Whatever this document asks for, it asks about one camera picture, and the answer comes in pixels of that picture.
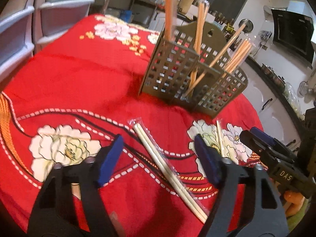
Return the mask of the person's right hand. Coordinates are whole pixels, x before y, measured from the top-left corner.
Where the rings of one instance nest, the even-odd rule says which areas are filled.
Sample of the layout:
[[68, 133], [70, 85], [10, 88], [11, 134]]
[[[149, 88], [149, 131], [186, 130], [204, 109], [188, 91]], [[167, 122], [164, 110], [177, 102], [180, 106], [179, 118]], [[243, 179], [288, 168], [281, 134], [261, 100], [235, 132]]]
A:
[[290, 203], [289, 207], [285, 210], [287, 217], [297, 214], [305, 201], [305, 197], [302, 194], [293, 192], [292, 190], [287, 190], [284, 193], [284, 199]]

